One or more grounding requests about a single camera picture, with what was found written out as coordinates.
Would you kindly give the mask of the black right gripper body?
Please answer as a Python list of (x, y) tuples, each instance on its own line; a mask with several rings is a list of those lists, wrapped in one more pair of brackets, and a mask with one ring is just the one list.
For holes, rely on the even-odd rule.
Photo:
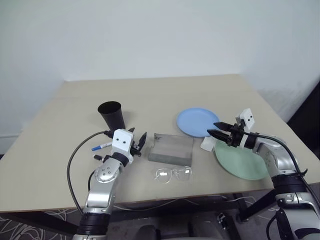
[(239, 147), (242, 141), (243, 136), (245, 135), (245, 121), (243, 119), (240, 120), (239, 123), (235, 123), (234, 125), (228, 124), (226, 127), (226, 131), (230, 132), (230, 135), (227, 138), (227, 145), (230, 147)]

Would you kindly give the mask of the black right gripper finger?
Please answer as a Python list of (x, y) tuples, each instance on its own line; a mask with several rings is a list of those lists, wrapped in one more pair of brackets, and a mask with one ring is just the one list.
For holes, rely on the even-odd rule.
[(225, 134), (219, 130), (216, 130), (216, 129), (208, 129), (207, 132), (214, 138), (216, 138), (217, 140), (220, 140), (224, 143), (227, 143), (228, 142), (228, 138), (229, 138), (229, 135), (228, 134)]
[(225, 132), (233, 132), (233, 131), (236, 131), (237, 130), (237, 125), (231, 125), (229, 123), (226, 123), (226, 122), (215, 122), (214, 125), (219, 129), (219, 130), (222, 130), (222, 131), (225, 131)]

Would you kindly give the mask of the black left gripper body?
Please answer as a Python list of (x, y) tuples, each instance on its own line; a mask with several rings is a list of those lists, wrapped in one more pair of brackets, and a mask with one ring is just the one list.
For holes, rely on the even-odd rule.
[(135, 141), (132, 142), (132, 145), (130, 147), (130, 154), (134, 156), (140, 157), (142, 155), (141, 150), (143, 147), (143, 141), (140, 139), (138, 143), (135, 143)]

